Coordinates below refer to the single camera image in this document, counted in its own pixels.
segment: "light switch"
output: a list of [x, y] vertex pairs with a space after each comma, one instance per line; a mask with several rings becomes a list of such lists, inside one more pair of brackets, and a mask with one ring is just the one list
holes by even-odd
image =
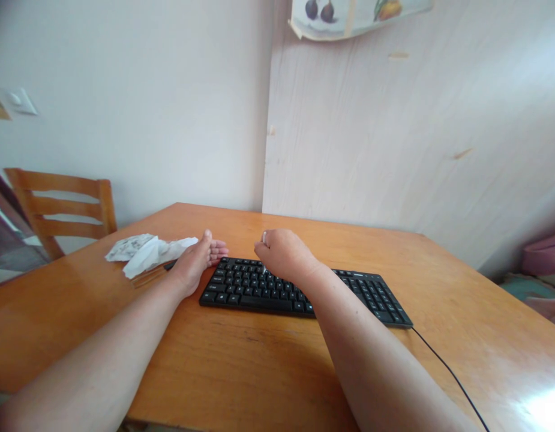
[[37, 115], [37, 110], [24, 88], [6, 89], [5, 91], [15, 111], [23, 114]]

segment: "wooden chair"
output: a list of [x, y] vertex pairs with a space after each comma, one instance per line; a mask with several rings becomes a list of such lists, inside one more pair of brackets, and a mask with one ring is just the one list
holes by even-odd
[[[13, 186], [13, 191], [41, 244], [56, 260], [65, 254], [54, 236], [75, 236], [100, 239], [117, 231], [111, 183], [109, 180], [90, 180], [57, 174], [23, 171], [6, 168], [5, 174]], [[89, 195], [99, 203], [84, 203], [72, 200], [35, 196], [33, 191], [66, 191]], [[64, 222], [45, 219], [44, 215], [71, 214], [89, 216], [101, 225]]]

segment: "black cable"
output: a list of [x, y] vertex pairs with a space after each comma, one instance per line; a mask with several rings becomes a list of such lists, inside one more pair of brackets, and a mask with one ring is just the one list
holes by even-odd
[[429, 345], [427, 343], [427, 341], [425, 339], [423, 339], [423, 336], [419, 334], [419, 332], [415, 329], [415, 327], [413, 328], [413, 331], [417, 333], [417, 336], [419, 336], [421, 338], [421, 340], [423, 342], [425, 342], [425, 345], [427, 345], [427, 347], [431, 350], [431, 352], [433, 352], [435, 354], [435, 356], [441, 360], [441, 363], [443, 363], [443, 365], [447, 368], [447, 370], [453, 375], [453, 378], [455, 378], [455, 381], [457, 381], [457, 383], [459, 384], [459, 387], [461, 389], [461, 391], [463, 392], [463, 394], [465, 395], [465, 397], [467, 398], [467, 400], [469, 401], [469, 403], [471, 404], [471, 406], [473, 407], [473, 411], [475, 411], [475, 413], [477, 414], [477, 417], [479, 417], [479, 420], [481, 420], [481, 424], [483, 425], [483, 427], [485, 428], [485, 430], [487, 432], [489, 431], [489, 428], [487, 427], [487, 425], [485, 424], [485, 422], [483, 421], [483, 418], [481, 417], [481, 414], [479, 414], [479, 411], [477, 411], [477, 408], [475, 407], [475, 405], [473, 405], [473, 401], [471, 400], [471, 398], [469, 397], [469, 395], [467, 394], [467, 392], [465, 391], [465, 389], [463, 388], [463, 385], [461, 385], [461, 383], [459, 382], [459, 380], [457, 379], [457, 376], [455, 376], [455, 374], [453, 373], [453, 371], [451, 370], [451, 368], [449, 366], [447, 366], [447, 363], [445, 361], [443, 361], [443, 359], [441, 358], [441, 356], [439, 354], [437, 354], [435, 352], [435, 350], [433, 348], [431, 348], [431, 345]]

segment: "fist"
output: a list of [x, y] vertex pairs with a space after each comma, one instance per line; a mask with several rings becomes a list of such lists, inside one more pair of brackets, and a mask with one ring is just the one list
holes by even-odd
[[296, 285], [322, 266], [297, 234], [286, 229], [266, 231], [265, 244], [255, 243], [255, 253], [270, 272]]

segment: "white tissue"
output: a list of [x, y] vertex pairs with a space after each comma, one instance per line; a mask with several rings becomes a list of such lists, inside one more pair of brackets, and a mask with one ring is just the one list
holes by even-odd
[[159, 240], [158, 236], [141, 234], [118, 241], [105, 256], [107, 261], [129, 261], [123, 273], [133, 279], [144, 271], [159, 264], [175, 260], [189, 246], [197, 243], [196, 237], [188, 237], [175, 242]]

